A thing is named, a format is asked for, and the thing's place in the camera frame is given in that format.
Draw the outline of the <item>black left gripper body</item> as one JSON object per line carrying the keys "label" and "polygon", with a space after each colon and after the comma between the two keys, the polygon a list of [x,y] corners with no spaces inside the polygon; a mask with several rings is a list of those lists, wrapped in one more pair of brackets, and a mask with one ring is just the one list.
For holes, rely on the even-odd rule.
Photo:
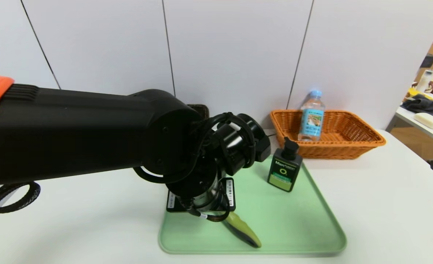
{"label": "black left gripper body", "polygon": [[166,210],[188,212],[233,212],[235,183],[218,165],[198,166],[181,181],[168,184]]}

